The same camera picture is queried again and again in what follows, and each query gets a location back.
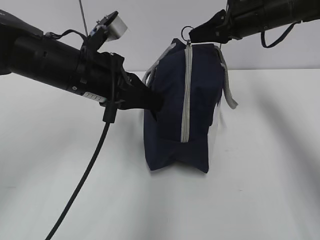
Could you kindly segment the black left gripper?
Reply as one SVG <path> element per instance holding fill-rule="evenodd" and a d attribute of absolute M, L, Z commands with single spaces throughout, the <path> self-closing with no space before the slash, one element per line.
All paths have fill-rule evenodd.
<path fill-rule="evenodd" d="M 89 53 L 83 56 L 77 94 L 102 106 L 114 102 L 119 110 L 145 109 L 158 112 L 164 99 L 139 77 L 124 70 L 124 57 L 117 53 Z"/>

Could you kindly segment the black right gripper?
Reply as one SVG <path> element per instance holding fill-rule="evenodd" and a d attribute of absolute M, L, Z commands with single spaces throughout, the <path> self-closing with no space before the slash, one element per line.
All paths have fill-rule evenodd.
<path fill-rule="evenodd" d="M 218 11 L 210 20 L 189 32 L 190 41 L 192 43 L 226 44 L 231 40 L 241 40 L 243 37 L 236 24 L 236 17 L 240 13 L 241 8 L 239 7 Z"/>

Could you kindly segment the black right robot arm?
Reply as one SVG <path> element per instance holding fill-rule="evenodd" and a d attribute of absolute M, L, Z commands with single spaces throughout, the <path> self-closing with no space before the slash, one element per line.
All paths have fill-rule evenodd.
<path fill-rule="evenodd" d="M 189 32 L 192 43 L 226 44 L 261 34 L 264 48 L 272 48 L 289 34 L 296 24 L 320 19 L 318 0 L 228 0 L 227 9 Z M 272 44 L 266 45 L 265 32 L 289 25 Z"/>

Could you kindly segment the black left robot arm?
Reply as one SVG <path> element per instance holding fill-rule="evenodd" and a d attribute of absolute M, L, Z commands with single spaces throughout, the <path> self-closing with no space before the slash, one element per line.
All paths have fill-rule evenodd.
<path fill-rule="evenodd" d="M 94 100 L 114 103 L 120 110 L 159 111 L 162 96 L 137 75 L 126 72 L 124 58 L 100 52 L 105 42 L 119 39 L 127 30 L 117 11 L 97 22 L 83 35 L 76 49 L 61 42 L 61 35 L 42 30 L 6 12 L 0 13 L 0 73 L 11 73 Z"/>

